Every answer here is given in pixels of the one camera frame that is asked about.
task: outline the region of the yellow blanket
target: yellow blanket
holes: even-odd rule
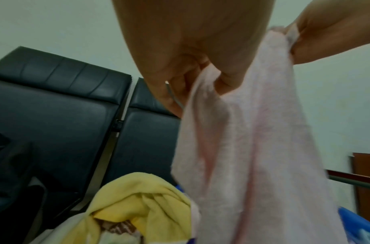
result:
[[[147,244],[187,241],[192,234],[190,200],[164,179],[146,173],[128,174],[103,186],[63,244],[97,244],[101,229],[95,219],[129,219]]]

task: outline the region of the pink fabric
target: pink fabric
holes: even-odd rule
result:
[[[199,205],[198,243],[347,243],[296,95],[293,31],[267,33],[234,92],[215,93],[212,65],[192,89],[172,174]]]

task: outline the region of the black leather seat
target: black leather seat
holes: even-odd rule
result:
[[[0,60],[0,133],[39,148],[44,218],[83,197],[131,76],[25,47]]]
[[[180,120],[151,95],[139,79],[102,184],[145,172],[176,184],[170,170]]]

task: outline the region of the hand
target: hand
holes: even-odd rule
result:
[[[151,93],[169,111],[182,109],[201,70],[221,71],[219,94],[239,87],[266,31],[274,0],[113,0],[130,53]]]
[[[329,57],[370,43],[370,0],[313,0],[294,23],[295,64]]]

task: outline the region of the white wall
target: white wall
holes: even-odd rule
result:
[[[278,0],[271,25],[287,25],[309,0]],[[22,45],[140,76],[109,0],[0,0],[0,58]],[[327,169],[370,153],[370,45],[295,67],[297,87]],[[354,209],[352,187],[332,182]]]

